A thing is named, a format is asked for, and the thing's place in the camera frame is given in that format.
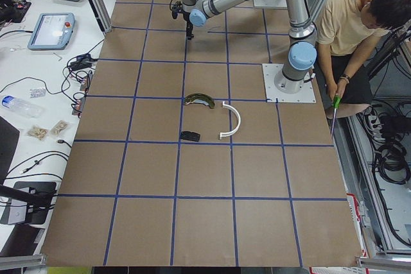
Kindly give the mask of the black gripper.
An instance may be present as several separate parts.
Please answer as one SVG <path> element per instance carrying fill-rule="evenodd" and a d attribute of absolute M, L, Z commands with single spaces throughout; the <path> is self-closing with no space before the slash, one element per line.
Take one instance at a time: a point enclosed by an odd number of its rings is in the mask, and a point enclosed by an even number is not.
<path fill-rule="evenodd" d="M 183 19 L 186 22 L 186 35 L 188 35 L 188 40 L 192 40 L 194 38 L 193 35 L 193 24 L 190 21 L 189 13 L 183 13 Z"/>

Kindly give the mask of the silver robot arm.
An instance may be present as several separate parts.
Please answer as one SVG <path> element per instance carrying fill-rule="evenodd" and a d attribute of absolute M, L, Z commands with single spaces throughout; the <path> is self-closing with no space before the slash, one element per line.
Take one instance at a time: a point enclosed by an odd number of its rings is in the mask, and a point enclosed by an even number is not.
<path fill-rule="evenodd" d="M 182 15 L 186 22 L 186 38 L 193 38 L 193 28 L 204 26 L 206 21 L 246 1 L 256 8 L 285 9 L 288 12 L 290 48 L 288 58 L 275 75 L 276 87 L 285 93 L 298 92 L 307 81 L 306 74 L 313 67 L 317 51 L 316 27 L 310 16 L 307 0 L 181 0 L 170 4 L 174 19 Z"/>

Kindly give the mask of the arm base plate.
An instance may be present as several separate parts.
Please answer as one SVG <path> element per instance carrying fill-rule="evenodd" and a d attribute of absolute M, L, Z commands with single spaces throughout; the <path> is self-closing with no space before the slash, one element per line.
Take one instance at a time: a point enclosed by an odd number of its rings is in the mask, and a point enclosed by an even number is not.
<path fill-rule="evenodd" d="M 286 0 L 253 0 L 254 8 L 287 9 Z"/>
<path fill-rule="evenodd" d="M 306 73 L 300 81 L 283 75 L 283 64 L 262 64 L 266 101 L 268 103 L 316 103 L 312 75 Z"/>

